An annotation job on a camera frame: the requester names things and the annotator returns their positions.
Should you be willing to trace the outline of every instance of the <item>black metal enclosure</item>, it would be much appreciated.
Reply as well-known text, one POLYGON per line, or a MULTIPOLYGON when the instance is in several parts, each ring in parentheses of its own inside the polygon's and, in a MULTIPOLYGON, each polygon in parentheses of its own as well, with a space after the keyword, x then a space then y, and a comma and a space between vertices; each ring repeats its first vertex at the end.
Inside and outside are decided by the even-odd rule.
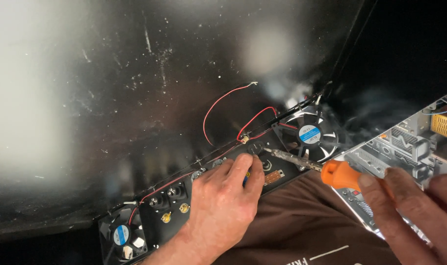
POLYGON ((321 90, 358 142, 444 96, 447 4, 0 1, 0 242, 87 228, 321 90))

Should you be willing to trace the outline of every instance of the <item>black cooling fan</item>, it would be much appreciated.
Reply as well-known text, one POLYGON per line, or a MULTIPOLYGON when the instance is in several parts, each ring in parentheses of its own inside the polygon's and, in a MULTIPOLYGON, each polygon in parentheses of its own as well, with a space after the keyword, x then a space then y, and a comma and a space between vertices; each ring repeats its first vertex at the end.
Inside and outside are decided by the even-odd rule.
POLYGON ((99 220, 104 265, 133 264, 132 259, 147 252, 138 210, 130 220, 133 209, 126 206, 99 220))
POLYGON ((324 162, 338 145, 338 133, 318 105, 309 105, 272 125, 291 154, 324 162))

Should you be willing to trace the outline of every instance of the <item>orange soldering iron handle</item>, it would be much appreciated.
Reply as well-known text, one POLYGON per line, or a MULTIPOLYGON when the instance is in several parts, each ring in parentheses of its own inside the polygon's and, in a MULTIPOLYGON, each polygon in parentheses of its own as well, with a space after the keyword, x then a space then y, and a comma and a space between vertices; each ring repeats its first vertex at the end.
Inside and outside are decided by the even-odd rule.
MULTIPOLYGON (((361 191, 358 185, 358 178, 361 176, 361 172, 357 172, 349 166, 346 161, 329 160, 327 161, 321 170, 321 180, 323 183, 332 186, 335 189, 351 188, 361 191)), ((390 198, 395 201, 392 190, 387 185, 385 180, 377 178, 380 185, 388 193, 390 198)))

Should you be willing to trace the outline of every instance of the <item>fan sticker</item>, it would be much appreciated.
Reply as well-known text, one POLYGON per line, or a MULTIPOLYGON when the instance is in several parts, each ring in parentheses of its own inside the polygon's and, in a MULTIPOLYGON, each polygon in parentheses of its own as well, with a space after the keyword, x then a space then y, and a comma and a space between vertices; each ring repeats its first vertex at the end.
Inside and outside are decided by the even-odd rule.
POLYGON ((299 131, 299 136, 302 142, 312 144, 320 141, 320 129, 313 125, 305 125, 299 131))
POLYGON ((117 227, 117 229, 114 231, 114 242, 119 246, 125 244, 128 238, 129 230, 125 225, 117 227))

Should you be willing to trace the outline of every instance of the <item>hand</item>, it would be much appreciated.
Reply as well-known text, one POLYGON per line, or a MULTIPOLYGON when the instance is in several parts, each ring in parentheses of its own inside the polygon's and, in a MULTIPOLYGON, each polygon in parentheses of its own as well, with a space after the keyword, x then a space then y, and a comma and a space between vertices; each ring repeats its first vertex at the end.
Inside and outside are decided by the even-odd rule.
POLYGON ((447 265, 447 174, 432 178, 426 193, 401 168, 387 168, 384 179, 395 195, 398 210, 433 244, 430 248, 421 240, 397 213, 379 182, 363 174, 358 181, 362 195, 399 261, 403 265, 447 265))
POLYGON ((256 155, 227 159, 194 180, 191 214, 180 233, 213 262, 242 239, 256 215, 263 185, 262 163, 256 155), (250 167, 251 175, 243 187, 250 167))

